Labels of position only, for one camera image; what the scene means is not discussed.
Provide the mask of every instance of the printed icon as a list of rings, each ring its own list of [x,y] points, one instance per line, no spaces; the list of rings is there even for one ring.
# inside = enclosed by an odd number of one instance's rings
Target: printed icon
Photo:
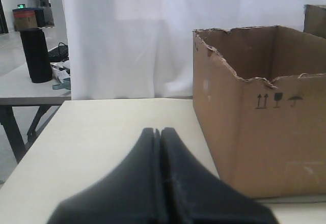
[[[301,93],[297,93],[293,96],[291,96],[289,99],[289,101],[293,101],[292,104],[291,104],[291,107],[295,107],[295,104],[298,100],[303,100],[302,98],[302,94]]]
[[[263,97],[261,96],[261,94],[258,95],[258,104],[257,104],[257,109],[261,109],[261,108],[267,108],[267,98],[268,98],[268,94],[266,93],[265,96],[264,96],[264,99]]]
[[[276,105],[274,108],[280,108],[279,107],[279,101],[281,101],[283,98],[283,93],[275,93],[274,94],[274,101],[276,102]]]

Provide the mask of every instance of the gray table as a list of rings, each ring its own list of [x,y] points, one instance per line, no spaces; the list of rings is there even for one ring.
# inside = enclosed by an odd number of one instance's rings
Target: gray table
[[[27,148],[12,108],[14,106],[39,107],[28,133],[28,136],[35,137],[36,126],[46,111],[51,106],[61,105],[71,99],[69,90],[52,89],[52,85],[57,83],[55,79],[45,83],[32,83],[26,64],[0,77],[0,123],[5,129],[17,162],[20,162]]]

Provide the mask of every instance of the black cylinder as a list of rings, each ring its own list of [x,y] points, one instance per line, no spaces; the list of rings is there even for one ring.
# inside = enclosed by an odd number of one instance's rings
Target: black cylinder
[[[45,35],[39,28],[20,32],[30,78],[33,83],[52,80],[52,69],[47,53]]]

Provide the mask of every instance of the white backdrop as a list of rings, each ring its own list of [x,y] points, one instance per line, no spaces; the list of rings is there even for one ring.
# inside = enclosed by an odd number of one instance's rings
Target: white backdrop
[[[192,95],[192,30],[303,29],[326,0],[64,0],[73,99]]]

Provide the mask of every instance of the white table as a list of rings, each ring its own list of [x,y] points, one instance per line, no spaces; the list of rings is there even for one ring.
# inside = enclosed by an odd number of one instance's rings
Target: white table
[[[17,162],[26,153],[19,128],[17,126],[13,106],[39,106],[37,117],[41,117],[52,105],[61,105],[70,100],[68,90],[53,90],[56,80],[45,83],[32,83],[26,63],[0,77],[0,122],[3,125]]]
[[[0,223],[46,223],[60,201],[112,171],[145,127],[174,127],[217,176],[192,100],[67,101],[0,189]],[[326,204],[271,206],[283,224],[326,220]]]

